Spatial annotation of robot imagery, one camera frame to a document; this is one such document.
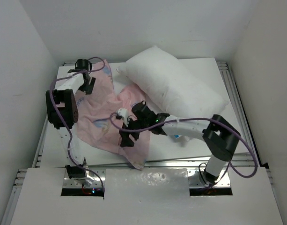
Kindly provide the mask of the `white pillow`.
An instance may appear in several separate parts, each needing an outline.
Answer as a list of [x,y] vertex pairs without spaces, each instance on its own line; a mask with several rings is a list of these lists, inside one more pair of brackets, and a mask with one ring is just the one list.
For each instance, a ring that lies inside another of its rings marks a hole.
[[154,46],[118,67],[161,109],[180,118],[221,113],[227,101],[171,54]]

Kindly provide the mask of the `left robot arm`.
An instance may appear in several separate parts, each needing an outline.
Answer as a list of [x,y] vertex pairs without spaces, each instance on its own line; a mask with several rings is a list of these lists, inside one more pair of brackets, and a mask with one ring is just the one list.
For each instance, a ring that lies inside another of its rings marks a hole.
[[58,87],[53,84],[45,94],[48,121],[58,131],[67,158],[67,175],[76,185],[82,187],[91,181],[76,134],[79,112],[75,94],[77,91],[86,95],[92,93],[95,83],[95,79],[89,76],[92,68],[89,60],[78,59],[74,69],[68,71],[67,77],[56,80],[64,82]]

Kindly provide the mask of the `pink purple pillowcase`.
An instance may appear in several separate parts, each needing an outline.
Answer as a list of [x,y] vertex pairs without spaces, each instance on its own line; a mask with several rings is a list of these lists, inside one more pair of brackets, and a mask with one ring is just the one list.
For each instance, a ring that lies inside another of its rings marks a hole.
[[109,116],[120,108],[130,113],[132,106],[145,100],[146,95],[135,84],[116,94],[108,62],[97,62],[93,68],[97,71],[90,73],[96,79],[92,94],[81,91],[75,94],[79,112],[77,136],[92,147],[125,157],[134,168],[142,170],[149,153],[150,132],[140,133],[133,147],[122,148],[117,127],[122,127],[123,121],[109,120]]

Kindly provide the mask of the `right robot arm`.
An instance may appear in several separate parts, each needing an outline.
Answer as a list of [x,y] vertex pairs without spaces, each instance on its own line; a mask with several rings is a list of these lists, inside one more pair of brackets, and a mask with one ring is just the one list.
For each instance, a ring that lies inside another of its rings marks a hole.
[[134,146],[134,142],[144,131],[154,135],[178,135],[202,140],[211,152],[204,171],[200,173],[202,182],[207,186],[216,184],[223,167],[232,160],[239,142],[240,133],[217,114],[206,125],[200,119],[179,119],[168,113],[156,114],[145,101],[135,104],[132,113],[136,118],[134,120],[127,109],[120,108],[117,111],[116,119],[123,120],[119,130],[121,147]]

